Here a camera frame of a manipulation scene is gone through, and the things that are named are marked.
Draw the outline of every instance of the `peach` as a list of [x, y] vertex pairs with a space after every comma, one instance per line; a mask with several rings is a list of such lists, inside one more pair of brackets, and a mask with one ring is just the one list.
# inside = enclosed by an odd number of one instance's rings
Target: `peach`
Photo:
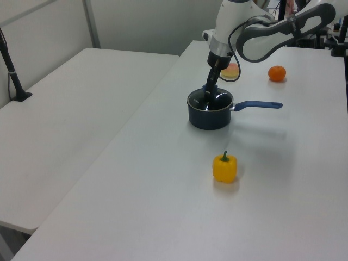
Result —
[[239, 74], [238, 64], [230, 63], [228, 68], [221, 70], [221, 74], [226, 77], [237, 77]]

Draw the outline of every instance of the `black cable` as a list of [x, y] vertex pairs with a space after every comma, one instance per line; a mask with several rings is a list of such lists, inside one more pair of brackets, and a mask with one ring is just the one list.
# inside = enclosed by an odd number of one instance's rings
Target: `black cable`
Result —
[[[8, 50], [6, 38], [5, 38], [5, 35], [4, 35], [4, 33], [2, 32], [1, 28], [0, 28], [0, 35], [1, 35], [1, 38], [4, 40], [6, 49]], [[10, 101], [12, 101], [11, 93], [10, 93], [10, 73], [9, 73], [9, 72], [8, 72], [8, 88], [7, 88], [7, 89], [8, 89], [8, 93], [9, 93], [9, 99], [10, 99]]]
[[271, 15], [273, 15], [274, 12], [276, 12], [276, 13], [274, 14], [274, 18], [276, 18], [277, 9], [278, 9], [278, 7], [279, 7], [280, 4], [281, 4], [281, 1], [279, 1], [279, 3], [277, 4], [276, 8], [275, 8], [275, 9], [273, 10], [273, 12], [271, 13]]
[[6, 48], [7, 48], [6, 38], [5, 38], [5, 35], [3, 34], [2, 30], [1, 30], [1, 27], [0, 27], [0, 34], [1, 34], [1, 38], [4, 40], [4, 43], [5, 43]]
[[238, 72], [238, 76], [237, 76], [236, 79], [227, 80], [227, 79], [224, 79], [224, 78], [222, 78], [221, 76], [219, 76], [219, 78], [220, 78], [221, 80], [224, 80], [225, 82], [228, 82], [228, 83], [233, 83], [233, 82], [235, 82], [236, 80], [239, 79], [239, 77], [240, 77], [240, 75], [241, 75], [241, 68], [240, 68], [239, 60], [238, 60], [237, 56], [235, 55], [235, 52], [234, 52], [234, 50], [233, 50], [233, 48], [232, 48], [232, 45], [231, 45], [231, 37], [232, 37], [232, 35], [233, 35], [233, 33], [234, 33], [235, 31], [237, 31], [237, 30], [238, 30], [240, 27], [242, 27], [243, 25], [249, 23], [249, 20], [252, 19], [252, 18], [255, 18], [255, 17], [258, 17], [258, 16], [250, 17], [247, 21], [245, 21], [244, 23], [241, 23], [241, 24], [238, 25], [236, 28], [234, 28], [233, 31], [229, 34], [229, 36], [228, 36], [228, 46], [229, 46], [229, 48], [231, 49], [231, 53], [232, 53], [231, 57], [234, 56], [235, 61], [237, 62], [239, 72]]
[[12, 101], [11, 93], [10, 93], [10, 73], [8, 73], [8, 92], [9, 92], [10, 101]]

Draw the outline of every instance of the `black saucepan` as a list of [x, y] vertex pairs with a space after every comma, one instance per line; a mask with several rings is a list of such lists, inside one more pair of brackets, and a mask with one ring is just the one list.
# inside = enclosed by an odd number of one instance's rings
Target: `black saucepan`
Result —
[[231, 111], [240, 111], [246, 107], [261, 107], [280, 109], [282, 103], [246, 101], [233, 104], [233, 96], [230, 92], [217, 89], [213, 100], [206, 99], [204, 90], [193, 91], [187, 98], [189, 106], [189, 120], [199, 129], [220, 129], [231, 121]]

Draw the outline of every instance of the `blue handle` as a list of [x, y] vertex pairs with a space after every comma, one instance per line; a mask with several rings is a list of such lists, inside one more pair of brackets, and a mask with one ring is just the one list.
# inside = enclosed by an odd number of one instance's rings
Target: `blue handle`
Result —
[[283, 107], [283, 103], [279, 103], [279, 102], [246, 101], [246, 102], [237, 103], [234, 106], [234, 111], [240, 111], [240, 110], [243, 110], [246, 107], [280, 109], [281, 107]]

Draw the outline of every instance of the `white wall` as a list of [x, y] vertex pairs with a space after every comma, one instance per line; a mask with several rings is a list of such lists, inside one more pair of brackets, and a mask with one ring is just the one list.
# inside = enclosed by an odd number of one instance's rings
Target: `white wall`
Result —
[[222, 0], [90, 0], [101, 48], [180, 55], [215, 27]]
[[[92, 47], [82, 0], [56, 0], [2, 27], [2, 31], [25, 90], [84, 48]], [[8, 102], [7, 68], [1, 57], [0, 108]]]

